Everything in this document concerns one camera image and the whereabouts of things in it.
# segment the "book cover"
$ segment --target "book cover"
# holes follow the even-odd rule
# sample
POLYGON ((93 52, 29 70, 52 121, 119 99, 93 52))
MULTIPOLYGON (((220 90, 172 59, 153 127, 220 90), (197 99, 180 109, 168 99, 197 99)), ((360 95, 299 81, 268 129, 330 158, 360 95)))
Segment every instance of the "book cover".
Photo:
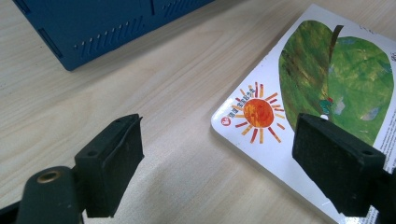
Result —
POLYGON ((396 42, 312 5, 212 116, 213 129, 338 223, 345 217, 292 158, 299 113, 325 118, 396 166, 396 42))

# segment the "children's book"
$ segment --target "children's book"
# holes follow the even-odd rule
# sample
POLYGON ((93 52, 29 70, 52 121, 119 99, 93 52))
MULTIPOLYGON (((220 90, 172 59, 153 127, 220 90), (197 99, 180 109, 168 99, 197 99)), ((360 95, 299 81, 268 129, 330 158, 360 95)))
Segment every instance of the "children's book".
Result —
POLYGON ((396 166, 396 42, 312 5, 225 99, 214 130, 338 223, 345 217, 291 156, 299 113, 325 118, 396 166))

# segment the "wooden table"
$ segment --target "wooden table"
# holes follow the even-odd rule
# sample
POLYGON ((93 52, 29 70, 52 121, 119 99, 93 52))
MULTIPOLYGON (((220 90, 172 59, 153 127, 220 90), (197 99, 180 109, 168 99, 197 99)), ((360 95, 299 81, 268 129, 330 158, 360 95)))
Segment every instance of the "wooden table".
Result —
POLYGON ((394 0, 217 0, 67 72, 1 0, 0 207, 21 199, 30 175, 72 167, 109 122, 139 113, 146 158, 116 216, 86 223, 325 222, 210 127, 312 3, 396 40, 394 0))

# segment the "orange sun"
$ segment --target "orange sun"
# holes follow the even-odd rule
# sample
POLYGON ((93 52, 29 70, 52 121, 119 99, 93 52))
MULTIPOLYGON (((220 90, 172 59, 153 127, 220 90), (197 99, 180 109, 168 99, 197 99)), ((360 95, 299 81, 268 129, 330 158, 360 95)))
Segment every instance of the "orange sun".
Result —
MULTIPOLYGON (((256 82, 256 88, 253 89, 252 86, 249 87, 249 91, 245 93, 242 89, 240 90, 242 93, 242 98, 236 98, 235 100, 238 102, 237 105, 232 105, 232 108, 243 112, 243 114, 236 114, 236 118, 245 119, 246 121, 236 124, 236 128, 240 128, 246 126, 246 129, 242 131, 242 135, 246 135, 249 133, 251 129, 253 129, 253 134, 251 135, 250 143, 254 143, 257 134, 259 134, 260 144, 264 141, 264 131, 263 129, 268 129, 271 135, 276 139, 277 142, 281 142, 280 138, 276 135, 274 128, 272 125, 275 121, 275 118, 284 119, 285 117, 278 112, 284 112, 285 110, 281 108, 281 105, 273 105, 273 103, 277 102, 277 92, 268 96, 265 99, 262 99, 264 96, 264 86, 259 85, 256 82)), ((276 123, 276 126, 281 130, 285 130, 285 127, 280 123, 276 123)))

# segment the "blue plastic crate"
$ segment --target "blue plastic crate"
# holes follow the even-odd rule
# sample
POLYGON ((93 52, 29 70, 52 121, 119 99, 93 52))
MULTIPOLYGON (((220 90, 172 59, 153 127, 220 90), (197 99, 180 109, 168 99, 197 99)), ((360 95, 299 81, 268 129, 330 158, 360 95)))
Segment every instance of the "blue plastic crate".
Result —
POLYGON ((13 0, 73 70, 214 0, 13 0))

